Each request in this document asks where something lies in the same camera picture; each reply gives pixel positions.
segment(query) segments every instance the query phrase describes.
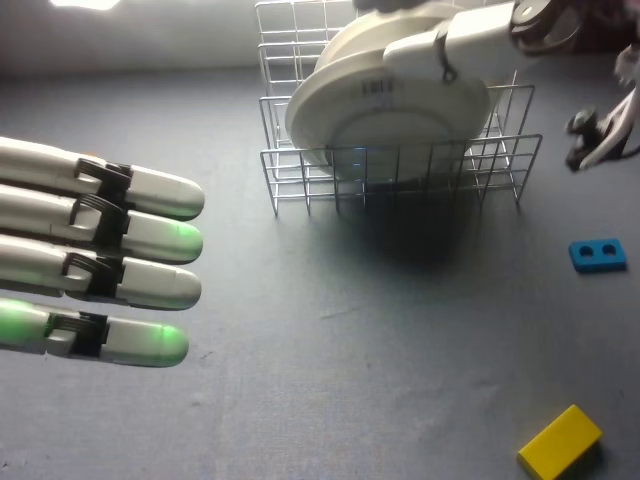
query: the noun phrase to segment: robotic hand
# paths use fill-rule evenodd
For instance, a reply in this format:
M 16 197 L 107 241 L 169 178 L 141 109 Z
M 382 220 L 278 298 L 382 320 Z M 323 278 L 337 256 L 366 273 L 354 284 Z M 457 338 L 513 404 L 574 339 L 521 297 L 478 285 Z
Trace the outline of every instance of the robotic hand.
M 353 1 L 357 8 L 392 12 L 428 0 Z M 611 31 L 631 32 L 633 43 L 619 55 L 615 69 L 626 85 L 640 78 L 639 14 L 639 0 L 516 0 L 463 11 L 428 32 L 394 42 L 384 60 L 391 70 L 406 76 L 446 82 L 459 74 L 495 78 L 526 68 L 543 55 L 580 50 L 580 43 L 594 36 L 585 26 L 595 19 Z M 640 146 L 624 152 L 639 114 L 636 89 L 602 121 L 593 109 L 579 112 L 567 124 L 567 132 L 577 137 L 567 166 L 585 170 L 639 154 Z
M 0 138 L 0 288 L 190 308 L 200 281 L 174 265 L 202 251 L 183 220 L 203 206 L 184 178 Z M 0 299 L 0 349 L 168 367 L 188 347 L 174 327 Z

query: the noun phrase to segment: bright light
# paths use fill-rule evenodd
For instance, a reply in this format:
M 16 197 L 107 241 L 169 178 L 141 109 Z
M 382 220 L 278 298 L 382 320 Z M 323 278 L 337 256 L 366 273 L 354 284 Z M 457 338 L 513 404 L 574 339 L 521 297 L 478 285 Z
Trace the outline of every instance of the bright light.
M 120 0 L 51 0 L 56 7 L 83 7 L 92 10 L 109 10 Z

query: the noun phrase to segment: gray table surface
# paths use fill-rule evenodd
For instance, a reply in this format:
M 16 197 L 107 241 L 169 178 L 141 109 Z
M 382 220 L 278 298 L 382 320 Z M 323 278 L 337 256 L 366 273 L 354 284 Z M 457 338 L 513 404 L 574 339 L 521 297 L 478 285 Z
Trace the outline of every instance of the gray table surface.
M 330 206 L 276 220 L 253 70 L 2 83 L 3 135 L 184 175 L 207 207 L 195 308 L 92 309 L 183 327 L 185 362 L 0 353 L 0 478 L 524 479 L 517 450 L 572 403 L 604 430 L 580 478 L 638 478 L 640 161 L 563 165 L 566 119 L 622 95 L 612 62 L 524 75 L 545 140 L 522 209 L 492 196 L 446 237 Z M 569 243 L 611 236 L 630 270 L 577 275 Z

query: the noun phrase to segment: dish rack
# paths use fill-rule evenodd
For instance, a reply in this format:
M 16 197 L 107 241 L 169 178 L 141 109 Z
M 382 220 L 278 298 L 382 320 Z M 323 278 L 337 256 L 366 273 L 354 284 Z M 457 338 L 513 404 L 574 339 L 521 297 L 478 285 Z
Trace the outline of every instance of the dish rack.
M 458 0 L 447 3 L 478 7 L 485 2 Z M 260 29 L 260 67 L 266 96 L 260 98 L 260 112 L 267 149 L 260 154 L 273 211 L 278 215 L 281 202 L 298 200 L 311 204 L 332 200 L 337 210 L 345 200 L 357 200 L 367 207 L 376 197 L 394 202 L 401 196 L 476 192 L 482 204 L 489 192 L 508 191 L 519 203 L 542 142 L 541 135 L 524 133 L 525 120 L 533 100 L 532 85 L 518 85 L 516 75 L 503 86 L 489 87 L 497 98 L 482 133 L 465 142 L 439 142 L 425 148 L 427 170 L 423 178 L 398 181 L 398 171 L 406 145 L 319 150 L 325 158 L 350 150 L 360 166 L 360 178 L 344 180 L 335 175 L 335 163 L 323 168 L 305 160 L 309 150 L 297 149 L 287 136 L 285 112 L 296 88 L 313 73 L 315 62 L 329 41 L 357 18 L 351 0 L 269 0 L 256 5 Z M 372 150 L 389 150 L 395 158 L 395 177 L 371 182 L 367 161 Z M 446 152 L 465 152 L 449 158 L 446 172 L 431 174 L 431 159 Z

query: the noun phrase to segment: blue block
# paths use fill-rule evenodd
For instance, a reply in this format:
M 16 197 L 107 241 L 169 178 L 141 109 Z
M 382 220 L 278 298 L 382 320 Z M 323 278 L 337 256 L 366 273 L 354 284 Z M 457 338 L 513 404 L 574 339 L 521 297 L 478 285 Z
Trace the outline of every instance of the blue block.
M 609 272 L 627 268 L 627 256 L 620 241 L 615 238 L 574 242 L 569 245 L 569 255 L 573 267 L 580 273 Z

